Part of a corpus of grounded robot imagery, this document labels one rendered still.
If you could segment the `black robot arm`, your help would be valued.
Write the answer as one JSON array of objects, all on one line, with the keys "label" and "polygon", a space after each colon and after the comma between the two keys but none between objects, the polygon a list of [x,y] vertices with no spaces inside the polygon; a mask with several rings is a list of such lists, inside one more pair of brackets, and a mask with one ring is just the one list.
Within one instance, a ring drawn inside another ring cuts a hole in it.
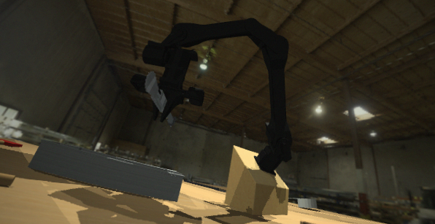
[{"label": "black robot arm", "polygon": [[291,159],[290,147],[293,143],[286,119],[285,65],[289,44],[284,36],[277,35],[255,18],[208,25],[178,23],[162,43],[148,40],[142,53],[142,60],[144,63],[161,67],[166,63],[175,62],[183,65],[187,70],[190,61],[198,61],[197,52],[194,49],[187,50],[181,47],[192,47],[211,39],[238,36],[248,36],[262,49],[263,59],[268,69],[271,120],[265,123],[265,126],[269,146],[262,149],[258,156],[253,157],[262,171],[276,175],[274,170],[279,164]]}]

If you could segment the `grey saucepan with long handle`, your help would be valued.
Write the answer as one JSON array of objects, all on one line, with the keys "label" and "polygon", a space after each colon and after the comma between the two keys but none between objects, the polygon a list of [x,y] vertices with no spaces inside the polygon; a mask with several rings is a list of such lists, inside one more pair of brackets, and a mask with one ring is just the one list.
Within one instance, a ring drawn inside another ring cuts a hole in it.
[{"label": "grey saucepan with long handle", "polygon": [[298,201],[298,205],[300,208],[304,207],[304,208],[313,208],[313,209],[317,209],[317,203],[316,203],[316,199],[308,199],[308,198],[297,198]]}]

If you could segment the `grey metal roasting tin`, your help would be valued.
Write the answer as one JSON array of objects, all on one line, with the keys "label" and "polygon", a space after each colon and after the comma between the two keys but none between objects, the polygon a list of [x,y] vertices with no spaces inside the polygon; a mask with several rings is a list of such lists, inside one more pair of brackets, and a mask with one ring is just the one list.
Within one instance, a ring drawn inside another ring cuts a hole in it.
[{"label": "grey metal roasting tin", "polygon": [[44,139],[28,167],[105,188],[176,202],[184,177],[178,171]]}]

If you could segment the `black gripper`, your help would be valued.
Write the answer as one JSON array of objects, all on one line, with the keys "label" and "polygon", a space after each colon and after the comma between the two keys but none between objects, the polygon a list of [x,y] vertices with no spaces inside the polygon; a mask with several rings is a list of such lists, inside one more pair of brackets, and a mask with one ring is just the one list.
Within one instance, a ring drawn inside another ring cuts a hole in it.
[{"label": "black gripper", "polygon": [[[186,68],[175,62],[166,63],[165,71],[163,76],[159,78],[158,92],[161,94],[160,90],[164,93],[169,93],[166,106],[164,107],[163,113],[161,115],[160,122],[162,123],[168,117],[170,112],[179,104],[183,104],[184,98],[189,99],[190,104],[196,106],[202,106],[204,101],[204,90],[195,87],[189,87],[188,90],[181,89],[182,83],[185,79]],[[145,89],[145,80],[147,76],[141,74],[135,74],[132,76],[130,83],[134,88],[140,92],[148,93]],[[153,120],[156,121],[158,116],[158,108],[153,101]]]}]

